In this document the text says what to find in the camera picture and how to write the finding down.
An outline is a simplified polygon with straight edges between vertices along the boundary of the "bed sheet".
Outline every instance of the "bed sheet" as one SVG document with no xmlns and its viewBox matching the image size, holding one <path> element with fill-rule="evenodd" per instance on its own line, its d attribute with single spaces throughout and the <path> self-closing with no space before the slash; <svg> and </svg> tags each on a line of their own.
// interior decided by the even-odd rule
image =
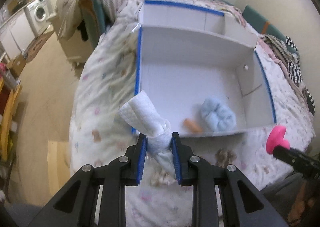
<svg viewBox="0 0 320 227">
<path fill-rule="evenodd" d="M 178 0 L 219 9 L 211 0 Z M 143 0 L 128 0 L 110 31 L 87 60 L 75 93 L 70 122 L 70 172 L 73 175 L 84 164 L 107 165 L 124 155 L 136 138 L 131 127 L 119 116 L 119 107 L 134 93 L 137 13 Z M 288 84 L 281 68 L 265 53 L 260 44 L 256 51 L 265 70 L 274 99 L 278 124 L 287 127 L 291 146 L 305 150 L 314 136 L 311 117 Z M 235 164 L 258 188 L 283 179 L 291 167 L 265 152 L 271 127 L 253 129 L 246 134 L 217 138 L 183 139 L 194 154 L 211 164 L 224 148 L 236 155 Z M 157 163 L 147 157 L 143 179 L 138 187 L 126 187 L 126 220 L 128 226 L 190 226 L 192 187 L 150 184 Z"/>
</svg>

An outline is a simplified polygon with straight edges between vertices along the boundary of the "cardboard box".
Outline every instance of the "cardboard box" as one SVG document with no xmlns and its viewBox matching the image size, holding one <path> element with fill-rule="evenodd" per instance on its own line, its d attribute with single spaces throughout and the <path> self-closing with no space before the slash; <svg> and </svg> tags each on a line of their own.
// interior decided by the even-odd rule
<svg viewBox="0 0 320 227">
<path fill-rule="evenodd" d="M 8 64 L 7 64 L 7 68 L 10 70 L 11 74 L 13 75 L 13 77 L 15 79 L 17 79 L 24 66 L 26 65 L 26 60 L 23 58 L 23 56 L 21 54 L 19 54 L 15 59 L 11 60 Z"/>
<path fill-rule="evenodd" d="M 144 90 L 181 136 L 223 136 L 276 123 L 273 99 L 254 51 L 257 36 L 221 11 L 146 0 L 140 13 L 135 94 Z M 236 114 L 236 128 L 212 132 L 200 106 L 215 97 Z M 183 127 L 190 118 L 204 129 Z"/>
</svg>

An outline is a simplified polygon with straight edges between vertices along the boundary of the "brown rug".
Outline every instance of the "brown rug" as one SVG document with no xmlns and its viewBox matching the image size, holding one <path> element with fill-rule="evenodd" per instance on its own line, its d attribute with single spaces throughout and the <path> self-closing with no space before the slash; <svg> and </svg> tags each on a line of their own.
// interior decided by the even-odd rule
<svg viewBox="0 0 320 227">
<path fill-rule="evenodd" d="M 54 31 L 49 31 L 45 34 L 40 35 L 38 38 L 34 39 L 30 43 L 30 47 L 28 49 L 28 57 L 27 57 L 27 63 L 33 60 L 36 55 L 38 54 L 39 50 L 42 48 L 42 46 L 47 42 L 47 40 L 51 37 L 51 35 L 54 33 Z"/>
</svg>

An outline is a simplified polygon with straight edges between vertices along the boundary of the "brown cardboard box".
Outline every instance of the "brown cardboard box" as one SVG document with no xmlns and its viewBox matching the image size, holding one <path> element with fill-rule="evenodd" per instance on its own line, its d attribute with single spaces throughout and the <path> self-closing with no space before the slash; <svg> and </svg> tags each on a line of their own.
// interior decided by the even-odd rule
<svg viewBox="0 0 320 227">
<path fill-rule="evenodd" d="M 24 66 L 26 65 L 26 60 L 23 58 L 23 56 L 21 54 L 19 54 L 15 59 L 11 60 L 8 64 L 7 64 L 7 68 L 10 70 L 11 74 L 13 75 L 13 77 L 15 79 L 17 79 Z"/>
</svg>

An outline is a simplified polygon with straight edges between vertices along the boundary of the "washing machine door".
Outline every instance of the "washing machine door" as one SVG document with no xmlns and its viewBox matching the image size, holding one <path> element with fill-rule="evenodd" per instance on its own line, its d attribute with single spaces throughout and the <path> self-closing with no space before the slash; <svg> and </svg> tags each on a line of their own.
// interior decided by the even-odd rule
<svg viewBox="0 0 320 227">
<path fill-rule="evenodd" d="M 39 5 L 35 9 L 35 20 L 37 22 L 43 22 L 47 18 L 44 7 Z"/>
</svg>

